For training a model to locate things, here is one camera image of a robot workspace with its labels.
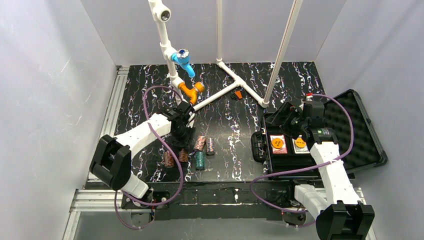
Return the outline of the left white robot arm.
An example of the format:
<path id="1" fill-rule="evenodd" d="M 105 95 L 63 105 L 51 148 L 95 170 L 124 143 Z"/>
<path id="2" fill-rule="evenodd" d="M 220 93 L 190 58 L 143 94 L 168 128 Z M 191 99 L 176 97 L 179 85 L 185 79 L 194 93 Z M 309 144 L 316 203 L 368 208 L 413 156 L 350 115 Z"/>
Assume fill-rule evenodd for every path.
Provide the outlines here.
<path id="1" fill-rule="evenodd" d="M 172 146 L 182 148 L 192 137 L 189 121 L 195 114 L 186 101 L 177 107 L 154 113 L 148 120 L 135 128 L 119 134 L 102 136 L 96 146 L 89 171 L 112 190 L 121 190 L 132 197 L 142 199 L 149 191 L 147 183 L 131 170 L 134 156 L 142 149 L 170 134 L 175 140 Z"/>

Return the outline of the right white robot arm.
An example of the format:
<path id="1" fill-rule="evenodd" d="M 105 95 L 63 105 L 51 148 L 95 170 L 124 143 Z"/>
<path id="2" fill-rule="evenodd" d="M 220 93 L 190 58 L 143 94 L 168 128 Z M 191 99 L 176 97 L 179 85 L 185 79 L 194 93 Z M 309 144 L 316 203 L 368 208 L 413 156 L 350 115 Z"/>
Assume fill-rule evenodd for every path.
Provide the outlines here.
<path id="1" fill-rule="evenodd" d="M 264 122 L 293 139 L 301 137 L 316 163 L 326 198 L 309 184 L 295 185 L 294 198 L 315 219 L 318 237 L 321 240 L 364 240 L 375 212 L 354 190 L 340 156 L 337 137 L 326 127 L 324 114 L 325 106 L 319 101 L 306 100 L 302 107 L 285 102 L 265 117 Z"/>

